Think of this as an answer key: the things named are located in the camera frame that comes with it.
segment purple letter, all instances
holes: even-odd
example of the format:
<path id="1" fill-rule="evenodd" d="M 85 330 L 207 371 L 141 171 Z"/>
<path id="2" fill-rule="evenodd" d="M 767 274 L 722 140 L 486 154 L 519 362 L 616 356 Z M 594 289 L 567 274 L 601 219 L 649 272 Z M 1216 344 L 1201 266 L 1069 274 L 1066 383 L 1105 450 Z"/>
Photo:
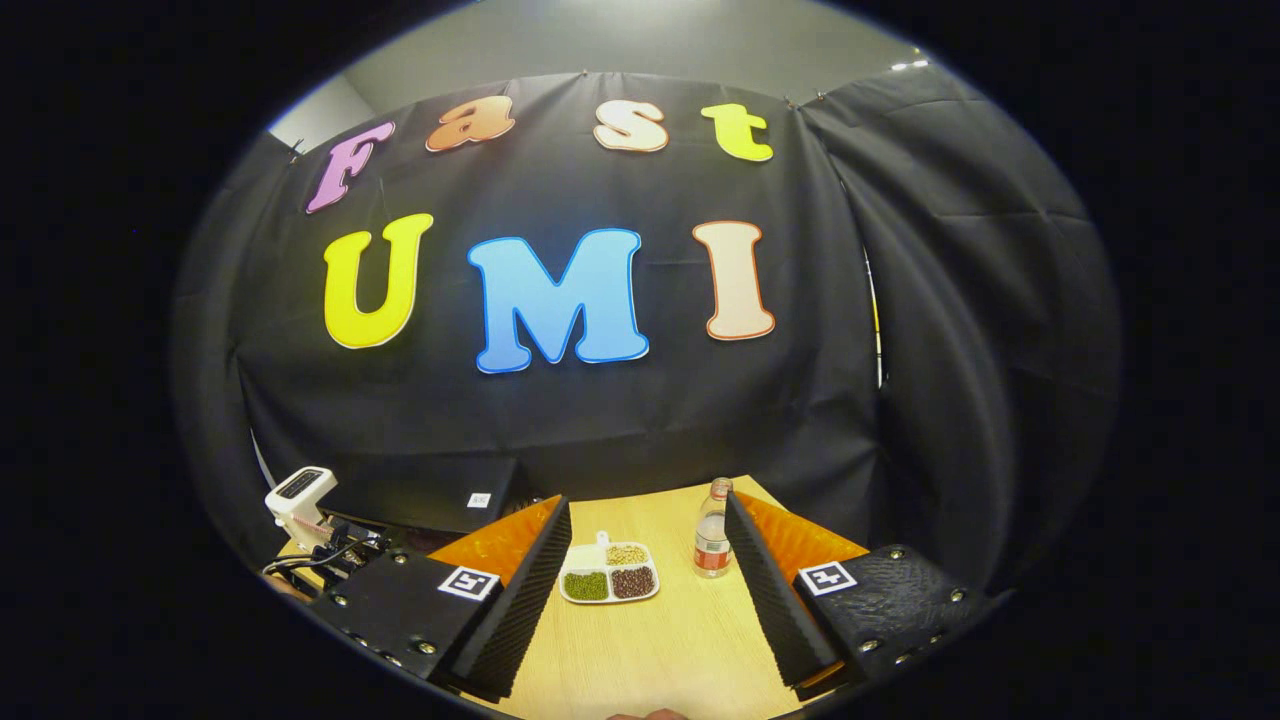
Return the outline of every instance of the purple letter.
<path id="1" fill-rule="evenodd" d="M 342 184 L 342 178 L 348 170 L 351 177 L 358 176 L 374 152 L 374 141 L 381 142 L 393 132 L 396 132 L 396 123 L 388 122 L 334 145 L 333 150 L 329 151 L 329 167 L 325 168 L 324 177 L 320 178 L 320 190 L 307 205 L 307 214 L 342 200 L 342 196 L 347 195 L 347 186 Z"/>

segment table surface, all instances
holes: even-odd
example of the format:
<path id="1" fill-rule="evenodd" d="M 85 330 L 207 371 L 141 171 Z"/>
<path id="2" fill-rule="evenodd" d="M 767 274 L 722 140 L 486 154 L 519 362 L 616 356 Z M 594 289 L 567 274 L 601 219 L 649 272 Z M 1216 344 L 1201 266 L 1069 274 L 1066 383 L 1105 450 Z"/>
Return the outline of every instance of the table surface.
<path id="1" fill-rule="evenodd" d="M 662 588 L 616 605 L 577 605 L 552 588 L 511 697 L 463 697 L 527 720 L 644 717 L 660 707 L 694 720 L 750 720 L 799 710 L 737 564 L 719 578 L 694 573 L 694 528 L 709 487 L 571 501 L 572 544 L 594 543 L 599 530 L 644 543 Z M 733 488 L 781 507 L 749 475 L 733 478 Z"/>

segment cable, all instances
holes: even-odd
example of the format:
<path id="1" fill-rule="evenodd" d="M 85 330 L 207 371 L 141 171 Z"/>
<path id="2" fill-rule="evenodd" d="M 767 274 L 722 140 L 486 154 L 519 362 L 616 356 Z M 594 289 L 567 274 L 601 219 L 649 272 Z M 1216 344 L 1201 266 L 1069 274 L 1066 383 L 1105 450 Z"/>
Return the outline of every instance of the cable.
<path id="1" fill-rule="evenodd" d="M 262 574 L 264 575 L 270 575 L 271 573 L 275 573 L 275 571 L 278 571 L 280 569 L 293 570 L 294 568 L 315 568 L 317 565 L 325 565 L 328 562 L 333 562 L 334 560 L 342 557 L 343 555 L 346 555 L 349 550 L 355 548 L 361 542 L 364 542 L 364 541 L 356 541 L 356 542 L 348 544 L 347 547 L 339 550 L 338 552 L 334 552 L 329 557 L 325 557 L 324 560 L 312 560 L 310 562 L 289 562 L 288 560 L 278 559 L 274 562 L 269 564 L 266 568 L 262 568 Z"/>

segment blue letter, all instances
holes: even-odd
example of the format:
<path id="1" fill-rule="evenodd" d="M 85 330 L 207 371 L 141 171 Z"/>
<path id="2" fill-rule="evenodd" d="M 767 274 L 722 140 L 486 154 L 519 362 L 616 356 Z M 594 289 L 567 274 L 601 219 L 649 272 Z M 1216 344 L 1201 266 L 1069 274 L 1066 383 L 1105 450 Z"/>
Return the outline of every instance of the blue letter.
<path id="1" fill-rule="evenodd" d="M 484 282 L 485 350 L 483 373 L 524 370 L 532 352 L 516 338 L 516 316 L 525 323 L 543 357 L 559 363 L 582 313 L 582 340 L 573 347 L 584 363 L 635 360 L 649 352 L 636 328 L 631 300 L 631 258 L 640 236 L 600 229 L 582 236 L 561 282 L 552 279 L 534 249 L 520 237 L 481 242 L 467 252 Z"/>

